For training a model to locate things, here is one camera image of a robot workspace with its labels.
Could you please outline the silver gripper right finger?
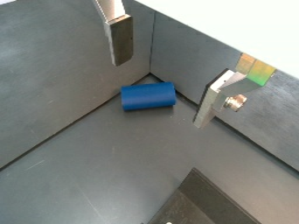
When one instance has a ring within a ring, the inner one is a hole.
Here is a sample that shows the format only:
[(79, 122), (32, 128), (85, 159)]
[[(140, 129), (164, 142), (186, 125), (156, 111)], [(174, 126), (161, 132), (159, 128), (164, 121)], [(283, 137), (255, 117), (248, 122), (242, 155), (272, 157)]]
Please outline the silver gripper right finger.
[(246, 53), (234, 70), (226, 69), (206, 86), (194, 125), (203, 128), (223, 109), (238, 112), (247, 102), (244, 93), (262, 88), (276, 69)]

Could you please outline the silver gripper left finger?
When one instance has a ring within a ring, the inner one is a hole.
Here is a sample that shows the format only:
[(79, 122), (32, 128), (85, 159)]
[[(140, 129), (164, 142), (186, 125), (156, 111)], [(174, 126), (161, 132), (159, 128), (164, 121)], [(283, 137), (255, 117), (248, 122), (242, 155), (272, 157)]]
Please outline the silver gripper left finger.
[(133, 18), (121, 0), (92, 0), (101, 16), (112, 64), (117, 67), (133, 56)]

